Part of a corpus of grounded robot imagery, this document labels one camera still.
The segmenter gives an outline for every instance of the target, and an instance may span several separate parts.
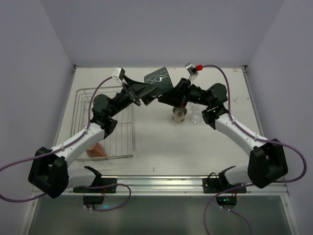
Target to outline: metal cup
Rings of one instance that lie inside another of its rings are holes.
[[[176,123],[182,123],[185,120],[186,113],[186,108],[174,108],[172,117],[173,121]]]

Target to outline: white table surface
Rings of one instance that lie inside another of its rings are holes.
[[[124,68],[133,80],[143,77],[156,68]],[[70,137],[75,94],[78,89],[94,88],[112,75],[114,68],[78,68],[67,101],[57,143]],[[185,68],[168,68],[173,85],[182,77],[188,78]],[[245,126],[259,133],[256,117],[241,69],[224,69],[231,87],[232,113]],[[214,83],[225,84],[217,69],[205,68],[195,81],[207,89]],[[104,86],[116,86],[110,80]],[[78,162],[70,167],[90,165],[105,175],[208,175],[232,166],[242,166],[248,156],[228,137],[202,123],[191,121],[191,109],[181,124],[172,121],[172,107],[153,101],[149,106],[134,105],[135,155],[132,158]]]

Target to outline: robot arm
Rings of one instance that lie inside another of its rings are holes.
[[[246,166],[229,167],[220,172],[218,177],[208,179],[216,191],[248,182],[264,188],[287,174],[288,168],[282,146],[250,138],[232,123],[228,110],[224,107],[224,102],[227,101],[225,86],[217,83],[207,90],[202,90],[192,84],[198,75],[196,67],[189,63],[186,68],[190,73],[189,79],[182,78],[174,88],[165,67],[147,75],[146,83],[135,82],[125,76],[122,68],[116,68],[113,78],[122,85],[122,91],[112,99],[104,94],[96,96],[92,108],[93,118],[85,129],[50,150],[44,147],[39,149],[36,156],[57,149],[61,151],[35,159],[28,176],[29,182],[52,198],[58,197],[67,188],[102,186],[101,173],[95,169],[86,166],[82,170],[73,170],[68,167],[91,145],[113,132],[117,124],[117,121],[112,119],[114,115],[132,103],[140,106],[140,99],[148,105],[156,98],[161,103],[177,108],[185,107],[187,102],[207,106],[202,112],[205,123],[227,135],[249,156]],[[240,125],[256,138],[267,140]]]

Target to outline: black mount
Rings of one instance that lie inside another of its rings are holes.
[[[101,129],[105,130],[104,138],[108,137],[117,125],[117,121],[111,117],[115,116],[134,102],[134,99],[127,91],[128,87],[132,89],[132,92],[134,92],[138,99],[156,88],[152,84],[133,81],[124,74],[121,76],[123,76],[123,80],[126,83],[123,84],[123,89],[120,93],[117,93],[114,98],[109,98],[104,94],[100,94],[97,95],[93,101],[93,118],[90,122],[98,124]]]
[[[51,150],[42,147],[35,156],[49,152]],[[58,157],[55,154],[36,159],[31,166],[28,181],[51,198],[56,198],[68,185],[67,162],[64,157]]]
[[[104,201],[104,196],[83,196],[83,204],[91,208],[94,205],[101,205]]]
[[[107,185],[112,185],[117,183],[116,178],[102,178],[101,173],[100,175],[97,176],[91,184],[91,187],[100,187],[100,186],[107,186]],[[89,188],[84,188],[84,187],[76,187],[73,189],[74,193],[115,193],[116,192],[116,186],[112,187],[107,187],[105,190],[103,189],[89,189]]]
[[[194,84],[191,85],[186,78],[182,78],[172,91],[161,95],[158,101],[176,108],[183,108],[187,102],[192,102],[212,109],[227,101],[226,92],[226,87],[220,83],[203,90]]]
[[[233,167],[235,166],[231,166],[221,171],[218,175],[211,173],[209,177],[202,179],[203,192],[218,193],[236,186],[240,186],[241,184],[231,185],[225,177],[225,172]],[[237,190],[237,193],[246,193],[246,188],[240,188]]]
[[[265,143],[250,152],[248,176],[259,188],[275,182],[288,173],[283,147],[278,144]]]

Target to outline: metal wire basket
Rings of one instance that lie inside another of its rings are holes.
[[[100,88],[97,94],[105,94],[108,97],[114,97],[121,91],[120,86]],[[88,122],[88,105],[95,88],[79,89],[76,92],[73,119],[71,126],[71,136],[82,130]],[[134,114],[133,105],[128,106],[120,113],[112,117],[117,120],[115,130],[105,140],[100,141],[104,147],[107,157],[90,158],[87,153],[80,155],[79,161],[92,161],[113,158],[131,157],[135,152],[134,141]]]

